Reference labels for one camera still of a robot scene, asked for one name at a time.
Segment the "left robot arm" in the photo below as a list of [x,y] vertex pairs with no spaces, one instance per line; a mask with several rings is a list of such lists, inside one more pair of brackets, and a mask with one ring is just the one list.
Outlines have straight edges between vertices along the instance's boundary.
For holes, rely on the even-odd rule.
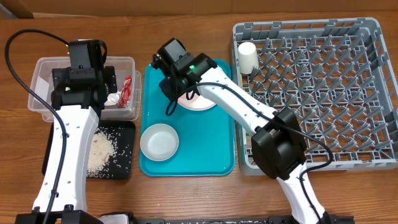
[[86,173],[91,142],[116,77],[108,68],[55,68],[53,137],[46,173],[32,212],[16,223],[100,223],[87,213]]

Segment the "pale green paper cup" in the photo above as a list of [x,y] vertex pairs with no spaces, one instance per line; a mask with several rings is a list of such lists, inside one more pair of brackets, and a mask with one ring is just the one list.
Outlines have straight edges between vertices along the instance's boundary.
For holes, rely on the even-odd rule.
[[242,74],[250,74],[254,68],[259,68],[257,49],[252,42],[243,42],[238,46],[238,65]]

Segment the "red snack wrapper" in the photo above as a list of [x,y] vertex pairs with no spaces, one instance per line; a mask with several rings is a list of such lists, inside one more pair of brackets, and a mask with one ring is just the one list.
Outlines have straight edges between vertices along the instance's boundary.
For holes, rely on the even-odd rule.
[[123,82],[120,99],[118,101],[119,108],[126,108],[130,103],[131,87],[132,87],[132,76],[128,76],[124,79]]

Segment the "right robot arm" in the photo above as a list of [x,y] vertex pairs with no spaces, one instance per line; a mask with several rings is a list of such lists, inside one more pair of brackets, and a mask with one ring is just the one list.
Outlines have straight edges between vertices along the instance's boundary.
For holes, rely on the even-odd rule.
[[249,134],[254,162],[266,176],[279,182],[297,223],[330,223],[308,179],[306,139],[292,110],[267,106],[238,87],[216,62],[205,54],[161,53],[153,56],[152,67],[164,74],[161,89],[170,100],[168,116],[177,100],[194,92],[226,111]]

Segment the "white napkin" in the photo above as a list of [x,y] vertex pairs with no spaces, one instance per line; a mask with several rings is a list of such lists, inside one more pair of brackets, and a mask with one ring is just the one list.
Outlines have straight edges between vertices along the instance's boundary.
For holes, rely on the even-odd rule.
[[121,98],[121,92],[117,91],[116,93],[110,93],[107,97],[106,102],[104,103],[105,106],[114,106],[119,103]]

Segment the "large pink plate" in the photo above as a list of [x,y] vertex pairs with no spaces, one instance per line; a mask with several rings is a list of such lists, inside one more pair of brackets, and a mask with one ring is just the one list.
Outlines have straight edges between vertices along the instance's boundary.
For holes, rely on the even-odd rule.
[[204,111],[216,105],[214,102],[201,95],[195,95],[191,100],[187,100],[186,95],[183,95],[178,99],[178,104],[192,111]]

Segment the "grey bowl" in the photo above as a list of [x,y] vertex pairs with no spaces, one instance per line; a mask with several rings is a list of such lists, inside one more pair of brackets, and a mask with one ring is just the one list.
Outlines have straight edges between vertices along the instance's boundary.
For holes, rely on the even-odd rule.
[[148,127],[140,139],[140,148],[146,158],[160,162],[170,159],[179,147],[179,137],[168,124],[153,124]]

